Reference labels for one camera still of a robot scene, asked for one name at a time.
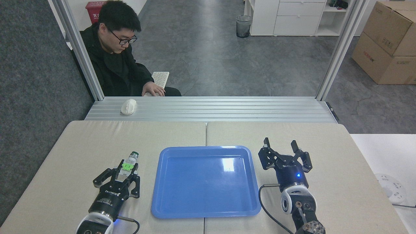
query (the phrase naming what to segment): hair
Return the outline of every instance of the hair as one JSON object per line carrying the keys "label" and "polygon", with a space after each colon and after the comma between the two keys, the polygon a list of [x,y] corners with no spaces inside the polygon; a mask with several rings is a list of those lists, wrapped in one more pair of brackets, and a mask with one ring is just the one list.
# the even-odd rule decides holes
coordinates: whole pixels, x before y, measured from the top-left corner
{"label": "hair", "polygon": [[111,31],[122,28],[141,31],[137,14],[129,5],[122,1],[107,1],[101,7],[98,23],[104,23]]}

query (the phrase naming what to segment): white mouse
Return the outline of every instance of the white mouse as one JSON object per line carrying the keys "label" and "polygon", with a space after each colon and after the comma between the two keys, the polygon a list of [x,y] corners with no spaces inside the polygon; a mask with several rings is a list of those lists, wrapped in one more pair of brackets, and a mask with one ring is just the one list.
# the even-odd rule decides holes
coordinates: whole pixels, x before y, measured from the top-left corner
{"label": "white mouse", "polygon": [[126,100],[123,105],[121,106],[121,113],[123,115],[131,115],[134,113],[134,109],[136,108],[136,100],[128,99]]}

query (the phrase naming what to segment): blue tray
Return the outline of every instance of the blue tray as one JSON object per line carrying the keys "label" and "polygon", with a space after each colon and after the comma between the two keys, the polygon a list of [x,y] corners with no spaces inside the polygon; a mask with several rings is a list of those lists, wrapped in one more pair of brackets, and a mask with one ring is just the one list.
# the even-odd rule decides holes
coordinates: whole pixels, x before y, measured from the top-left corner
{"label": "blue tray", "polygon": [[151,210],[163,219],[256,215],[260,203],[250,150],[244,146],[164,149]]}

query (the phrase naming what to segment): trash can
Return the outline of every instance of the trash can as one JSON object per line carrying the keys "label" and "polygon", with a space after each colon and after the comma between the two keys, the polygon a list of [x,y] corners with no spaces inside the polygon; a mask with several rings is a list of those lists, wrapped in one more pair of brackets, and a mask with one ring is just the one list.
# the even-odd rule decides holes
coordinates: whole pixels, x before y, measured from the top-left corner
{"label": "trash can", "polygon": [[99,17],[100,11],[101,11],[101,7],[106,2],[107,1],[88,2],[88,4],[85,6],[85,9],[88,11],[88,15],[89,15],[89,18],[90,18],[92,24],[98,22],[98,17]]}
{"label": "trash can", "polygon": [[245,38],[250,36],[250,26],[253,18],[248,15],[239,15],[237,20],[237,37]]}

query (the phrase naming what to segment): man's left hand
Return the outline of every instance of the man's left hand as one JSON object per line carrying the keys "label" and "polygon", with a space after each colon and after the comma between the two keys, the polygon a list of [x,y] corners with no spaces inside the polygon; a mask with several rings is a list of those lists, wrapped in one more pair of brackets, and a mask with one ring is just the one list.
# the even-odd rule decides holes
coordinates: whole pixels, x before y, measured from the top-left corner
{"label": "man's left hand", "polygon": [[152,94],[152,96],[156,96],[156,93],[159,94],[159,96],[163,97],[165,96],[165,89],[158,86],[152,81],[147,82],[143,85],[143,91],[141,92],[141,95],[144,96],[146,92],[149,92]]}

